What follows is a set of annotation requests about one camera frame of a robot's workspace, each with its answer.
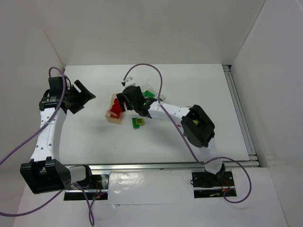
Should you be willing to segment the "green long lego brick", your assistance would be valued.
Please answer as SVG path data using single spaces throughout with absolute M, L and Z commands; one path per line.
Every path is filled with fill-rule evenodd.
M 155 94 L 152 93 L 152 92 L 150 92 L 149 90 L 146 90 L 146 91 L 144 92 L 144 95 L 145 95 L 146 97 L 148 97 L 148 98 L 154 98 L 154 97 L 155 97 Z

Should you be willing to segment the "red arch lego brick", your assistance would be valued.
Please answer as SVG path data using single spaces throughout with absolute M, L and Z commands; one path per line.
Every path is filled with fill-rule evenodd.
M 114 99 L 114 103 L 113 103 L 110 110 L 113 111 L 114 109 L 121 110 L 121 106 L 120 106 L 119 101 L 118 101 L 117 98 Z

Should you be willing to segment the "red curved lego brick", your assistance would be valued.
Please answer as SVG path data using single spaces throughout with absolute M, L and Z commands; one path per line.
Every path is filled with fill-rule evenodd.
M 113 111 L 110 110 L 109 113 L 110 113 L 110 117 L 119 118 L 122 112 L 121 110 L 114 109 Z

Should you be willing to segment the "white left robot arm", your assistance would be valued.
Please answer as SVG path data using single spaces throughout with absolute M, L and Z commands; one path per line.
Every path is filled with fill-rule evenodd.
M 68 190 L 74 183 L 82 187 L 92 183 L 88 165 L 68 167 L 60 162 L 59 146 L 67 112 L 75 114 L 95 98 L 79 80 L 70 86 L 68 81 L 49 78 L 50 88 L 39 102 L 41 132 L 30 161 L 20 166 L 20 173 L 34 194 Z

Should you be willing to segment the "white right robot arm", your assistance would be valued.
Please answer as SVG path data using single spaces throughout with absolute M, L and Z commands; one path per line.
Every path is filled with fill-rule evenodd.
M 123 112 L 134 110 L 141 117 L 171 121 L 194 160 L 203 165 L 208 177 L 221 180 L 225 165 L 215 147 L 215 124 L 199 105 L 181 107 L 156 98 L 145 98 L 139 86 L 128 86 L 117 94 Z

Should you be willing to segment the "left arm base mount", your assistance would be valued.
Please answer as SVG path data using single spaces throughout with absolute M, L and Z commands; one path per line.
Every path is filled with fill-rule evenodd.
M 109 172 L 93 173 L 89 183 L 79 183 L 89 201 L 105 201 L 108 199 Z M 64 193 L 64 201 L 84 201 L 82 190 L 73 186 Z

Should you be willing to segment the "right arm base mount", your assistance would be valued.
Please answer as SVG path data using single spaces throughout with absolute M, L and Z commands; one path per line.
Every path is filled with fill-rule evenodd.
M 206 172 L 192 172 L 190 184 L 193 186 L 194 198 L 236 197 L 235 183 L 231 171 L 226 171 L 219 182 L 212 182 Z

